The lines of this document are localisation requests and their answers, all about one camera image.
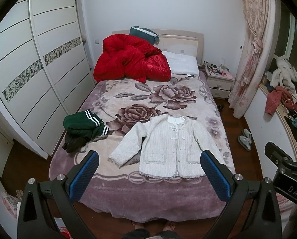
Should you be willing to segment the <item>white knitted cardigan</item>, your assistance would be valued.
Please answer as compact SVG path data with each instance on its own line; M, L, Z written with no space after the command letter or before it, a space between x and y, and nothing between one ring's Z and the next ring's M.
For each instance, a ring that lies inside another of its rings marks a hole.
M137 122L108 160L122 167L139 153L141 175L157 179L178 176L192 179L205 175L200 156L206 150L221 164L225 162L215 140L199 121L186 116L160 115L146 123Z

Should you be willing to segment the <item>grey slipper near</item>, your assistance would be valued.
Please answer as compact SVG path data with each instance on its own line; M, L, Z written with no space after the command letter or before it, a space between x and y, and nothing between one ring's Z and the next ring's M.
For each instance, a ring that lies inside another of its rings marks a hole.
M241 146L247 150L247 151L250 151L251 150L251 140L249 138L247 138L246 136L244 135L241 135L241 136L238 136L237 137L237 140L239 142L239 144L241 144Z

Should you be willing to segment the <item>grey slipper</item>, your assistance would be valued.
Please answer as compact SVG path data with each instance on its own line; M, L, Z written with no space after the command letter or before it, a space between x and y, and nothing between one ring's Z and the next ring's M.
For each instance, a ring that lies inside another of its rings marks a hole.
M251 132L248 129L244 128L242 130L242 134L243 134L243 136L245 136L250 141L252 140L252 134L251 134Z
M246 136L244 135L241 135L241 136L238 136L237 137L237 140L239 142L239 144L241 144L241 146L247 150L247 151L250 151L251 150L251 140L249 138L247 138Z

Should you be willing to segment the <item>grey slipper far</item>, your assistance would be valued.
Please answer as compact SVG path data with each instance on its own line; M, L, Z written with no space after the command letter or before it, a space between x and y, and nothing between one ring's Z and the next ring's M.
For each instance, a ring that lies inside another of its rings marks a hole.
M248 129L244 128L242 130L242 134L243 134L243 136L245 136L250 141L252 140L252 134L251 134L251 132Z

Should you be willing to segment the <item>pink floral bed blanket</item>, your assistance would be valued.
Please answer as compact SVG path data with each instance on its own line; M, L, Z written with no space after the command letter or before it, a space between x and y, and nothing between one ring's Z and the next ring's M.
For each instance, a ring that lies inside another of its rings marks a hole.
M100 82L82 106L110 134L75 153L57 149L49 177L67 174L89 151L100 163L81 202L99 213L147 222L218 216L224 208L200 155L210 150L235 170L220 113L206 76L173 75L167 83L131 79Z

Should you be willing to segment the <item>red garment on sill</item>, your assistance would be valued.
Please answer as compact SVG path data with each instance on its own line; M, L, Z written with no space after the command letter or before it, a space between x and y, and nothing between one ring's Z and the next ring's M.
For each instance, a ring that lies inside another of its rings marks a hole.
M272 116L280 104L286 109L297 113L297 99L296 102L294 102L292 94L288 90L277 86L267 96L265 113Z

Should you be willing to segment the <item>dark garment under green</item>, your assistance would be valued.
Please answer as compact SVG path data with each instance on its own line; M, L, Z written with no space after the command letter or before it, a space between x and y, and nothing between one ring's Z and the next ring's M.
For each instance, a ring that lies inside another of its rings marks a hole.
M72 135L66 133L65 142L62 146L62 149L64 149L67 153L76 153L90 141L91 138L87 136Z

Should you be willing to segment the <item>white plush garment on sill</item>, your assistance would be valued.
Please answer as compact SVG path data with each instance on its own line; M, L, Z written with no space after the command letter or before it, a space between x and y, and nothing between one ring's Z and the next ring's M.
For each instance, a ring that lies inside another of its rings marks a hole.
M293 97L297 99L297 93L294 83L297 82L297 72L291 65L286 56L276 57L277 69L272 73L270 86L280 86L286 89Z

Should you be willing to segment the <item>green striped garment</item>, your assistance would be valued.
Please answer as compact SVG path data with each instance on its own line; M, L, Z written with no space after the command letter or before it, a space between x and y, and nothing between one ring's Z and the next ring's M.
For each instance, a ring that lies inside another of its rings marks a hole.
M89 109L66 116L63 126L67 134L73 138L88 138L89 140L109 133L103 120Z

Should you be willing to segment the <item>white sliding wardrobe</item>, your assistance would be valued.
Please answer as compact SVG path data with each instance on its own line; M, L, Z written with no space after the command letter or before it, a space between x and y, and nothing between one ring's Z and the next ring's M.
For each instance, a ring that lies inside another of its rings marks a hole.
M18 140L50 156L94 86L75 0L17 0L0 22L0 111Z

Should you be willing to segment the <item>white pillow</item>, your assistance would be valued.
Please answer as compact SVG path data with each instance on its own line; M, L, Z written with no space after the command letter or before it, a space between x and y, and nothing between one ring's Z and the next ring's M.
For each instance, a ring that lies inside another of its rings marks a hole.
M199 75L196 57L162 51L173 74Z

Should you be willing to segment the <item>beige headboard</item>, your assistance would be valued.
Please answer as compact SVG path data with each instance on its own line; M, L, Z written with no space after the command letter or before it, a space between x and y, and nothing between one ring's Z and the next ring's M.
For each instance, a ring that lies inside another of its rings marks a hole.
M148 33L154 32L159 37L159 42L155 46L163 51L177 54L184 54L196 57L200 65L204 53L204 34L171 29L151 29Z

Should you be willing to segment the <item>red quilt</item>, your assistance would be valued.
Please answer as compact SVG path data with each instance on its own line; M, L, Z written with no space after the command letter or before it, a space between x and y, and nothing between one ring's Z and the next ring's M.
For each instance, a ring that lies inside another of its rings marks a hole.
M93 71L97 82L124 77L141 83L149 80L167 82L171 69L161 49L139 37L114 34L103 40L103 52Z

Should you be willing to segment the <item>pink floral curtain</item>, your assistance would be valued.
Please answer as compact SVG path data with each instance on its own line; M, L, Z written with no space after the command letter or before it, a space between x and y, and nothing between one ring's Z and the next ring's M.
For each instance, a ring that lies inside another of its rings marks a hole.
M264 75L274 41L276 0L242 0L246 37L232 91L233 116L240 119L250 106Z

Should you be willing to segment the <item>dark teal pillow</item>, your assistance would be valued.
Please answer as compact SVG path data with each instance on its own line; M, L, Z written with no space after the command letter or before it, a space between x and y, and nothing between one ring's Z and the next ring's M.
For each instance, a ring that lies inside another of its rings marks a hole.
M160 41L159 36L154 31L147 28L140 28L137 25L130 28L129 35L144 39L151 45L158 44Z

